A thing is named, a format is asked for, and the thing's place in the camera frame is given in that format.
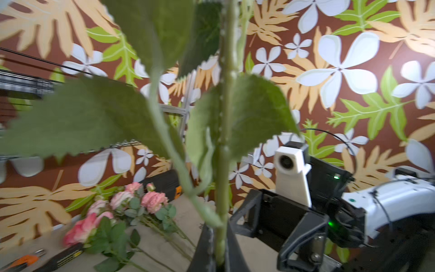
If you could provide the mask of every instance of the rose bouquet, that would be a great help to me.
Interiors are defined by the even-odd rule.
[[[117,271],[130,264],[146,271],[130,259],[140,252],[161,266],[173,271],[139,248],[140,236],[136,229],[130,235],[125,233],[128,225],[143,224],[163,236],[183,257],[192,258],[177,244],[171,234],[177,233],[195,248],[194,243],[174,221],[176,208],[168,203],[164,193],[155,192],[153,184],[147,184],[147,193],[140,183],[126,185],[123,191],[105,200],[96,197],[95,202],[85,211],[86,217],[78,221],[65,235],[64,244],[71,246],[83,243],[85,251],[91,254],[103,253],[108,259],[94,266],[97,271]]]

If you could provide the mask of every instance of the artificial plant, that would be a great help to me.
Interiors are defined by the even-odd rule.
[[[237,0],[102,2],[150,75],[149,97],[104,77],[67,81],[10,123],[1,150],[63,157],[125,140],[142,142],[172,160],[184,193],[205,222],[216,228],[214,254],[217,264],[223,265],[229,171],[273,135],[298,131],[279,87],[240,72],[252,0],[243,0],[241,9]],[[184,147],[159,108],[159,79],[177,61],[180,78],[214,54],[219,54],[220,80],[190,113]],[[195,188],[185,166],[185,151],[202,180]],[[216,212],[196,197],[211,182],[216,186]]]

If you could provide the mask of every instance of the wire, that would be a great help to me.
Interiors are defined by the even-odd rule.
[[[349,144],[348,144],[347,142],[345,142],[343,139],[341,139],[340,137],[338,137],[338,136],[335,135],[334,133],[329,132],[329,131],[326,131],[326,130],[323,130],[323,129],[319,129],[319,128],[303,128],[303,129],[301,129],[300,131],[305,131],[305,130],[317,130],[317,131],[322,131],[322,132],[324,132],[324,133],[328,133],[329,135],[332,135],[332,136],[334,136],[336,139],[342,141],[342,142],[346,145],[346,147],[348,148],[348,150],[351,152],[351,155],[353,155],[353,157],[354,157],[354,162],[355,162],[354,165],[355,165],[355,169],[354,169],[354,172],[352,173],[352,176],[355,175],[355,173],[356,173],[356,169],[358,169],[358,167],[357,167],[356,155],[355,155],[355,153],[353,152],[353,150],[351,149],[351,147],[349,146]]]
[[[385,216],[387,217],[388,227],[389,227],[390,233],[393,232],[393,222],[391,221],[390,215],[387,213],[387,210],[385,209],[385,207],[382,205],[382,203],[378,199],[378,193],[379,193],[378,189],[379,189],[379,187],[381,187],[381,186],[383,186],[385,184],[390,184],[390,183],[397,182],[397,181],[410,181],[410,180],[416,180],[416,179],[420,179],[420,180],[435,180],[435,178],[404,178],[404,179],[395,179],[395,180],[392,180],[392,181],[388,181],[388,182],[382,183],[382,184],[380,184],[378,186],[375,186],[373,188],[373,191],[370,192],[370,194],[373,196],[373,199],[379,204],[379,206],[381,206],[382,210],[385,213]]]

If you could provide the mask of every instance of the screw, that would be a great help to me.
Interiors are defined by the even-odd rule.
[[[311,260],[313,262],[319,262],[320,261],[320,255],[318,253],[311,254]]]

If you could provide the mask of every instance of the camera lens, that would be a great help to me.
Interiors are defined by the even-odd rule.
[[[285,169],[293,168],[293,161],[288,156],[281,156],[279,158],[279,162],[281,163],[282,167],[284,167]]]

